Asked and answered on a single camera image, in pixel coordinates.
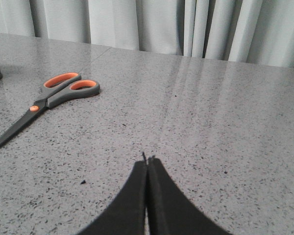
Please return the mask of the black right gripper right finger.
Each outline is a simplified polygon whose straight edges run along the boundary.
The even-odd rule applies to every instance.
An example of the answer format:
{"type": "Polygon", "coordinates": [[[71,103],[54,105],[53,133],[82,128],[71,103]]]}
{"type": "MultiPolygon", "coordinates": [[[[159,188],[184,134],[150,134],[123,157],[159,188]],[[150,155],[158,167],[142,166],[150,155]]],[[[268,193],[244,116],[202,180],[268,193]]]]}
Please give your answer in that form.
{"type": "Polygon", "coordinates": [[[148,159],[147,212],[152,235],[229,234],[189,201],[155,157],[148,159]]]}

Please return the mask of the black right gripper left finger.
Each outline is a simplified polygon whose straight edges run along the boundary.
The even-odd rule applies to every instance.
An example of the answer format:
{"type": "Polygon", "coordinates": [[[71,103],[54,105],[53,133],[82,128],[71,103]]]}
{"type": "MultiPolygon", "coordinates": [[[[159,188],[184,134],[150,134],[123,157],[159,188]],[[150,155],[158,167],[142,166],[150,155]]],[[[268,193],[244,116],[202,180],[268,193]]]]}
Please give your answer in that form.
{"type": "Polygon", "coordinates": [[[121,191],[81,235],[143,235],[147,164],[137,161],[121,191]]]}

